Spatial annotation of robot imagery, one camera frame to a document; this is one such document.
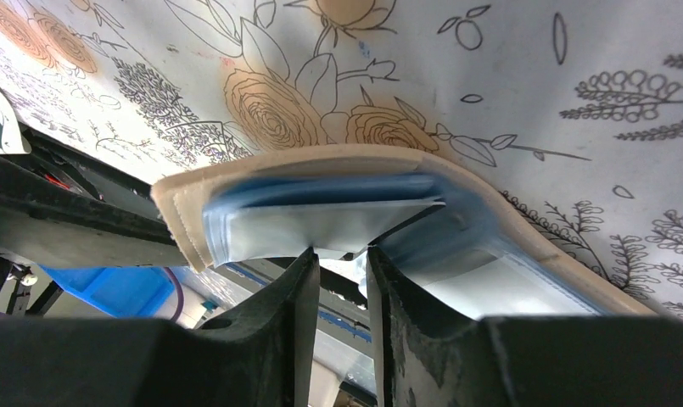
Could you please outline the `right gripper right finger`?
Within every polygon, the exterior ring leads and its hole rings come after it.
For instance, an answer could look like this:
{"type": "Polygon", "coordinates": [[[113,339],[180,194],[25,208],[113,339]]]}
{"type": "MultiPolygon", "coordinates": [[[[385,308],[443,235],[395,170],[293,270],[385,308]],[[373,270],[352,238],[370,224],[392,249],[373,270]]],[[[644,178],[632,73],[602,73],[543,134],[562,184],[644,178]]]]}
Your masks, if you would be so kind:
{"type": "Polygon", "coordinates": [[[659,316],[472,320],[368,253],[382,406],[683,406],[683,322],[659,316]]]}

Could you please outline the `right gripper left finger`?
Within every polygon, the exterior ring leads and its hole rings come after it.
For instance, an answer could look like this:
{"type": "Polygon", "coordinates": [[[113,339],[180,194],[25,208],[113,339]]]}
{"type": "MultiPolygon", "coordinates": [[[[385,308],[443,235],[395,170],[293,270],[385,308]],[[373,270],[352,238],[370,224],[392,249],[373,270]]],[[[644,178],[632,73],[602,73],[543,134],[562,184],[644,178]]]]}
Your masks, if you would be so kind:
{"type": "Polygon", "coordinates": [[[304,406],[319,280],[306,250],[194,330],[155,318],[0,318],[0,406],[304,406]]]}

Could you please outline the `blue plastic bin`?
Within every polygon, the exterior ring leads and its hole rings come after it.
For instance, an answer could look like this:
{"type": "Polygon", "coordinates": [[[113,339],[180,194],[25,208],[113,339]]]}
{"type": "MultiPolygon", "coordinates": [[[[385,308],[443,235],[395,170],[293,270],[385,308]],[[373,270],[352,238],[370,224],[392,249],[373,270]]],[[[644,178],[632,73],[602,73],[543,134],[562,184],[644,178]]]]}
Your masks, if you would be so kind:
{"type": "Polygon", "coordinates": [[[175,291],[160,267],[41,269],[65,292],[117,318],[151,317],[175,291]]]}

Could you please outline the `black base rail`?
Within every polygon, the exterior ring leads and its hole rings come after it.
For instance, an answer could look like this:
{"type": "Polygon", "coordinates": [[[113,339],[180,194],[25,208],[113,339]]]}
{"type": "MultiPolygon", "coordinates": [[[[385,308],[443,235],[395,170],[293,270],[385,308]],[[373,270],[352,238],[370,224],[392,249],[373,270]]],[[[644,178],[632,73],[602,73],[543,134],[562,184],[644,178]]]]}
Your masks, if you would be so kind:
{"type": "Polygon", "coordinates": [[[147,182],[25,134],[31,153],[0,155],[0,258],[60,269],[187,264],[147,182]]]}

